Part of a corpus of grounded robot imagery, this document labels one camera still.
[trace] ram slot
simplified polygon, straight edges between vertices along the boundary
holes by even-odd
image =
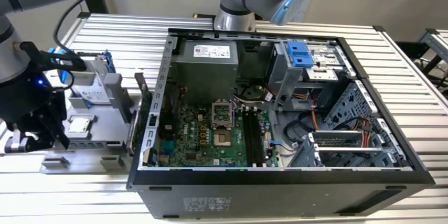
[[[246,142],[247,164],[263,164],[263,144],[258,114],[254,111],[243,112],[243,130]]]

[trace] motherboard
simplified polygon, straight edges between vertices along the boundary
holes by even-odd
[[[235,110],[226,103],[215,105],[182,108],[176,137],[162,142],[159,165],[278,167],[267,111]]]

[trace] open computer tower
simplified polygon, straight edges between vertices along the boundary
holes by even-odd
[[[344,38],[171,29],[139,113],[158,219],[366,216],[435,183]]]

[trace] aluminum workbench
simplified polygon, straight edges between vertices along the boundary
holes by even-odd
[[[143,70],[148,85],[155,87],[171,27],[212,29],[212,20],[94,14],[76,20],[63,42],[76,51],[103,52],[108,49],[116,70],[123,74],[124,87],[130,93],[139,93],[134,73]],[[258,31],[346,38],[438,185],[366,218],[186,222],[448,223],[448,102],[388,34],[371,26],[291,23],[279,27],[268,22],[258,22]],[[151,223],[152,217],[139,195],[126,191],[126,175],[43,175],[39,168],[44,155],[46,152],[38,152],[0,157],[0,202],[8,202],[0,208],[0,216],[19,216],[11,220],[34,222],[50,220],[50,223],[84,218],[100,222],[146,220]]]

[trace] power supply label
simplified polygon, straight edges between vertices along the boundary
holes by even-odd
[[[194,56],[203,57],[203,58],[231,59],[231,47],[230,46],[196,45]]]
[[[186,197],[184,207],[187,212],[228,211],[232,197]]]

